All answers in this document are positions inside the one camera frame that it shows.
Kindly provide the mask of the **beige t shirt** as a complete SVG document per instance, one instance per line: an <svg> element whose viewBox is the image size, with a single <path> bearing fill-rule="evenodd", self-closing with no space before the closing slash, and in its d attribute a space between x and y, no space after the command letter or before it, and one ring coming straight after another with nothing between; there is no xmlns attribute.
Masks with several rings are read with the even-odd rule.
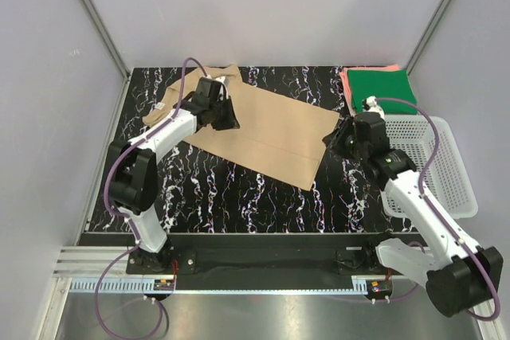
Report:
<svg viewBox="0 0 510 340"><path fill-rule="evenodd" d="M199 77L228 76L229 94L239 129L204 127L186 138L190 145L302 190L310 190L324 156L323 137L339 114L245 83L236 65L197 68L168 86L163 98L143 117L153 127L177 103L179 91L196 89Z"/></svg>

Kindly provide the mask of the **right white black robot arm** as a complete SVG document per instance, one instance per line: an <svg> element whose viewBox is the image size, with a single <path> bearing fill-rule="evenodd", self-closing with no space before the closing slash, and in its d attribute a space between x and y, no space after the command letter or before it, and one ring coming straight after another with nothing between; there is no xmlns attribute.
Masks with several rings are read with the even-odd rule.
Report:
<svg viewBox="0 0 510 340"><path fill-rule="evenodd" d="M323 142L328 150L361 163L367 178L397 202L429 247L423 253L390 234L382 234L361 257L364 268L393 269L423 287L430 302L451 317L492 300L500 314L498 287L504 259L483 248L441 206L409 155L390 144L386 121L378 112L348 116Z"/></svg>

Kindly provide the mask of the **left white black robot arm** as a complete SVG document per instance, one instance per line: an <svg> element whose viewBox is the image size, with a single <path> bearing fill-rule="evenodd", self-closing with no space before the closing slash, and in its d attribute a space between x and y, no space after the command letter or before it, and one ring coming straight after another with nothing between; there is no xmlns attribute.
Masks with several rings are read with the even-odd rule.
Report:
<svg viewBox="0 0 510 340"><path fill-rule="evenodd" d="M210 126L216 131L238 129L226 76L203 76L195 90L178 94L170 113L141 135L110 143L105 170L103 202L114 217L121 217L145 251L144 263L165 272L172 254L163 248L167 235L155 211L159 195L158 164L184 139Z"/></svg>

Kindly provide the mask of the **white plastic mesh basket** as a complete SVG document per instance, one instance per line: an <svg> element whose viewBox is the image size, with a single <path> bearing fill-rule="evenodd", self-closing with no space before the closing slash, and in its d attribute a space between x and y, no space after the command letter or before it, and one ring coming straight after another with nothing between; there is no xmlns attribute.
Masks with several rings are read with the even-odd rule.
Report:
<svg viewBox="0 0 510 340"><path fill-rule="evenodd" d="M439 146L426 171L426 186L453 218L474 217L477 200L449 124L439 117L431 119L439 134ZM421 115L387 115L386 134L390 145L404 151L421 171L435 145L427 120Z"/></svg>

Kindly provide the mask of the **green folded t shirt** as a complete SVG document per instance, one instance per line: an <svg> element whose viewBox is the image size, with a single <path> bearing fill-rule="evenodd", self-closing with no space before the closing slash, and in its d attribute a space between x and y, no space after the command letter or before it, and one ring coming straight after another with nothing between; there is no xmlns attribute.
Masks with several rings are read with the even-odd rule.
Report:
<svg viewBox="0 0 510 340"><path fill-rule="evenodd" d="M348 83L351 89L351 107L359 113L363 110L363 101L370 97L395 98L416 104L404 70L385 72L377 70L348 70Z"/></svg>

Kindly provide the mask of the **pink folded t shirt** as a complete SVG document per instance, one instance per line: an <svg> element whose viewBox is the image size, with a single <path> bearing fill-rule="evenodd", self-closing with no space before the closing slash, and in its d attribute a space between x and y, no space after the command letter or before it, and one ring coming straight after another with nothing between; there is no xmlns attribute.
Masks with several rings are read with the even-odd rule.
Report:
<svg viewBox="0 0 510 340"><path fill-rule="evenodd" d="M342 80L343 93L346 98L347 108L351 115L355 114L355 110L351 105L352 102L352 91L349 84L348 73L353 71L379 71L379 72L395 72L400 70L398 64L387 65L387 66L358 66L358 67L343 67L339 72L340 79Z"/></svg>

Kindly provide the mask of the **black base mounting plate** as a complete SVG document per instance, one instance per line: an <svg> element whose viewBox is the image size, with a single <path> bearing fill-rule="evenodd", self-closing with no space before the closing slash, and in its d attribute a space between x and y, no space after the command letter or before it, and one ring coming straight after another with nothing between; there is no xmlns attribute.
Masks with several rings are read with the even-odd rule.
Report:
<svg viewBox="0 0 510 340"><path fill-rule="evenodd" d="M176 272L199 281L320 281L381 275L371 249L388 233L169 235L162 251L136 250L127 272L163 276Z"/></svg>

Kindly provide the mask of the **right small circuit board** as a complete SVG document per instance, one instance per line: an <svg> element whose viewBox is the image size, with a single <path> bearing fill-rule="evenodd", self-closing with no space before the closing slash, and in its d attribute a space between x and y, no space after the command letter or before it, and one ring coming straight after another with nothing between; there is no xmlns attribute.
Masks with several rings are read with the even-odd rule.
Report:
<svg viewBox="0 0 510 340"><path fill-rule="evenodd" d="M392 282L389 280L374 280L370 282L371 292L383 293L384 291L390 291L393 288Z"/></svg>

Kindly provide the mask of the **small circuit board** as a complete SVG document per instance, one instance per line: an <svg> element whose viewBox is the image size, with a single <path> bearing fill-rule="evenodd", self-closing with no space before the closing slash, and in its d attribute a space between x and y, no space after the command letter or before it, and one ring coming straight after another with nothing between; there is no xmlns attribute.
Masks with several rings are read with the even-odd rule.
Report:
<svg viewBox="0 0 510 340"><path fill-rule="evenodd" d="M392 282L389 280L374 280L370 282L371 292L383 293L384 291L390 291L393 288Z"/></svg>
<svg viewBox="0 0 510 340"><path fill-rule="evenodd" d="M155 291L173 291L175 289L175 279L155 279Z"/></svg>

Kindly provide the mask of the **left small circuit board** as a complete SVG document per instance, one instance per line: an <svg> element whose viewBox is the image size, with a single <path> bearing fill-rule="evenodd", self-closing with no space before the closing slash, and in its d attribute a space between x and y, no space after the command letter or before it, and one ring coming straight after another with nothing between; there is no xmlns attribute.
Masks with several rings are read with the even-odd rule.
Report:
<svg viewBox="0 0 510 340"><path fill-rule="evenodd" d="M175 289L175 279L155 279L155 291L173 291Z"/></svg>

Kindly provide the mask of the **left aluminium frame post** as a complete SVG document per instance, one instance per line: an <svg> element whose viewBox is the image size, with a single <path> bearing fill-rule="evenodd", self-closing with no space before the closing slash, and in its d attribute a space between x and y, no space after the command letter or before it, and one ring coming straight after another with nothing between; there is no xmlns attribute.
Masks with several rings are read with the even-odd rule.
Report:
<svg viewBox="0 0 510 340"><path fill-rule="evenodd" d="M120 51L117 49L116 44L112 40L111 34L108 32L106 25L104 24L102 17L93 0L80 0L82 6L88 18L90 19L94 29L98 33L100 39L103 42L104 47L106 48L109 56L111 57L113 63L115 64L118 72L122 76L124 80L126 80L131 70L125 64L124 59L121 57Z"/></svg>

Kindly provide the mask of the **aluminium frame post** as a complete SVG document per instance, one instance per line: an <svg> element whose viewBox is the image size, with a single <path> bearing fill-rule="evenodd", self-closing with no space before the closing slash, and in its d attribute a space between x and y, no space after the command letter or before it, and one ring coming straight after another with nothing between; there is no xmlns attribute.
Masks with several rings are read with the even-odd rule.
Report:
<svg viewBox="0 0 510 340"><path fill-rule="evenodd" d="M100 39L103 42L104 47L106 48L109 56L111 57L113 63L115 64L118 72L122 76L124 80L126 80L131 70L125 64L124 59L121 57L120 51L117 49L116 44L112 40L111 34L108 32L106 25L104 24L102 17L93 0L80 0L82 6L88 18L90 19L94 29L98 33Z"/></svg>
<svg viewBox="0 0 510 340"><path fill-rule="evenodd" d="M432 40L437 28L441 24L441 21L452 1L453 0L440 0L437 4L432 17L428 21L421 37L418 40L418 43L410 55L409 60L406 62L405 70L408 76L414 71L414 68L419 62L422 54L426 51L428 44Z"/></svg>

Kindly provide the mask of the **right aluminium frame post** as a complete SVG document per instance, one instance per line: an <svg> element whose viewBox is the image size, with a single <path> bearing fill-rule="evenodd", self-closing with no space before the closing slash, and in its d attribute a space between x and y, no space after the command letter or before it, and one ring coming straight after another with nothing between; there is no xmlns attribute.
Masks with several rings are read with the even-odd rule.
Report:
<svg viewBox="0 0 510 340"><path fill-rule="evenodd" d="M437 4L432 17L428 21L421 37L418 40L418 43L410 55L409 60L406 62L405 70L408 76L414 71L414 68L419 62L422 54L426 51L428 44L432 40L437 28L441 24L441 21L452 1L453 0L440 0Z"/></svg>

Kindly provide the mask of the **aluminium rail profile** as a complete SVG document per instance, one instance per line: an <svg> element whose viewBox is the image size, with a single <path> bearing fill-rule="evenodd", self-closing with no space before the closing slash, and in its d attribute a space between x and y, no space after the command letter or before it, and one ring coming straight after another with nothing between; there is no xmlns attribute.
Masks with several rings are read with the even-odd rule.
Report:
<svg viewBox="0 0 510 340"><path fill-rule="evenodd" d="M54 277L96 277L125 247L68 246L62 247L53 270Z"/></svg>

